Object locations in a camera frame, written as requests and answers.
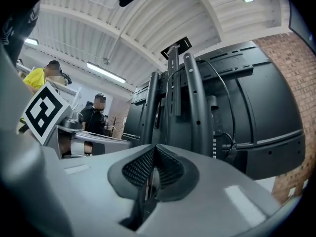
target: red brick wall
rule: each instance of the red brick wall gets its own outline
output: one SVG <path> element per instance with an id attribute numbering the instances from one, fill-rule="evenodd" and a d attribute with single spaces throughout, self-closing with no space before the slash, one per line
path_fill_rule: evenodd
<path id="1" fill-rule="evenodd" d="M 316 162 L 316 57 L 294 33 L 254 40 L 274 61 L 290 85 L 301 113 L 304 126 L 305 160 L 296 169 L 277 176 L 272 194 L 281 202 L 288 200 L 291 188 L 294 195 L 302 193 Z"/>

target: black cable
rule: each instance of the black cable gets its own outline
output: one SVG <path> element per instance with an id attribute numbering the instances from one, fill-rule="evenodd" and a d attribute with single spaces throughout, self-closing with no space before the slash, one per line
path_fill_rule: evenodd
<path id="1" fill-rule="evenodd" d="M 223 134 L 226 135 L 229 138 L 229 140 L 231 141 L 231 144 L 232 144 L 233 143 L 233 139 L 231 138 L 231 136 L 228 133 L 226 133 L 226 132 L 223 132 Z"/>
<path id="2" fill-rule="evenodd" d="M 87 130 L 87 129 L 90 127 L 90 123 L 91 123 L 91 120 L 92 120 L 92 117 L 93 117 L 93 114 L 94 114 L 94 113 L 95 113 L 95 112 L 92 111 L 92 115 L 91 115 L 90 121 L 89 121 L 89 123 L 88 123 L 88 126 L 85 128 L 85 130 Z"/>
<path id="3" fill-rule="evenodd" d="M 63 72 L 61 72 L 60 75 L 66 80 L 66 82 L 67 82 L 68 85 L 70 85 L 70 84 L 73 83 L 73 82 L 71 81 L 69 75 L 67 75 L 67 74 L 65 74 L 65 73 L 63 73 Z"/>
<path id="4" fill-rule="evenodd" d="M 175 71 L 175 72 L 173 72 L 172 74 L 171 74 L 171 76 L 169 76 L 169 78 L 168 78 L 168 81 L 167 81 L 167 86 L 166 86 L 166 102 L 165 102 L 165 119 L 166 119 L 166 136 L 165 136 L 165 141 L 167 142 L 167 139 L 168 139 L 168 132 L 169 132 L 169 127 L 168 127 L 168 84 L 169 84 L 169 81 L 170 81 L 170 78 L 172 78 L 173 77 L 173 75 L 175 74 L 175 73 L 177 73 L 177 72 L 179 72 L 179 71 L 181 71 L 181 70 L 183 70 L 184 69 L 184 67 L 183 68 L 180 68 L 180 69 L 178 69 L 177 71 Z"/>
<path id="5" fill-rule="evenodd" d="M 221 76 L 217 73 L 217 71 L 215 70 L 215 68 L 212 66 L 212 64 L 209 61 L 206 60 L 200 60 L 197 62 L 207 62 L 209 64 L 209 66 L 212 68 L 212 70 L 215 72 L 215 74 L 218 76 L 219 80 L 222 82 L 224 89 L 226 91 L 227 94 L 227 98 L 228 98 L 228 102 L 229 102 L 229 107 L 231 109 L 231 113 L 232 113 L 232 120 L 233 120 L 233 136 L 232 136 L 232 142 L 231 142 L 231 146 L 230 149 L 232 149 L 233 147 L 236 148 L 236 142 L 235 142 L 235 135 L 236 135 L 236 125 L 235 125 L 235 114 L 234 114 L 234 109 L 233 109 L 233 105 L 231 102 L 231 96 L 229 94 L 229 91 L 226 87 L 225 82 L 223 81 L 223 79 L 221 78 Z"/>

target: person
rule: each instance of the person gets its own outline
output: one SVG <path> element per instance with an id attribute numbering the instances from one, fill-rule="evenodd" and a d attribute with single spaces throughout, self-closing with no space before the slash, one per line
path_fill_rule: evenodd
<path id="1" fill-rule="evenodd" d="M 103 116 L 105 102 L 106 97 L 103 94 L 96 94 L 93 106 L 87 106 L 81 111 L 83 116 L 83 129 L 85 131 L 105 135 L 105 121 Z"/>
<path id="2" fill-rule="evenodd" d="M 61 69 L 58 61 L 50 61 L 45 68 L 37 68 L 31 71 L 24 79 L 26 87 L 35 94 L 45 83 L 46 78 L 60 76 Z"/>
<path id="3" fill-rule="evenodd" d="M 40 0 L 15 1 L 19 2 L 13 2 L 11 5 L 8 5 L 7 0 L 0 0 L 1 8 L 5 8 L 0 15 L 0 45 L 4 48 L 14 66 L 19 58 L 24 41 L 34 29 L 40 13 Z M 38 73 L 38 76 L 43 78 L 41 71 L 38 71 Z M 33 94 L 40 88 L 39 86 L 37 86 L 38 88 L 33 87 L 29 83 L 26 83 L 26 86 Z M 21 126 L 23 124 L 19 123 L 18 130 L 20 130 Z"/>

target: black metal pole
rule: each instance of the black metal pole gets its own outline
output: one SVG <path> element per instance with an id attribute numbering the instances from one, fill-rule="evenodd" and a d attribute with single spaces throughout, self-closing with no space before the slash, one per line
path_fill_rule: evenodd
<path id="1" fill-rule="evenodd" d="M 174 44 L 169 49 L 168 60 L 168 77 L 173 72 L 179 70 L 179 54 L 177 44 Z M 170 78 L 168 85 L 168 115 L 170 117 L 181 115 L 181 85 L 180 74 L 176 73 Z"/>
<path id="2" fill-rule="evenodd" d="M 198 154 L 212 156 L 213 133 L 201 74 L 191 53 L 183 56 L 187 74 L 192 123 L 192 150 Z"/>
<path id="3" fill-rule="evenodd" d="M 151 144 L 153 137 L 153 128 L 155 123 L 157 90 L 158 90 L 159 74 L 152 72 L 150 76 L 147 98 L 144 107 L 144 117 L 142 123 L 142 135 L 140 137 L 140 145 Z"/>

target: man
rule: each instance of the man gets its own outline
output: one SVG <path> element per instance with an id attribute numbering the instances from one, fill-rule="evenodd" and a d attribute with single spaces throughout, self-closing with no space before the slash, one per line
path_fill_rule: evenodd
<path id="1" fill-rule="evenodd" d="M 83 115 L 83 129 L 85 131 L 105 135 L 103 116 L 105 102 L 106 97 L 103 94 L 96 94 L 93 106 L 87 106 L 81 111 Z"/>
<path id="2" fill-rule="evenodd" d="M 23 80 L 26 87 L 35 94 L 45 83 L 46 78 L 60 76 L 61 69 L 58 61 L 50 61 L 45 68 L 38 68 L 31 71 Z"/>

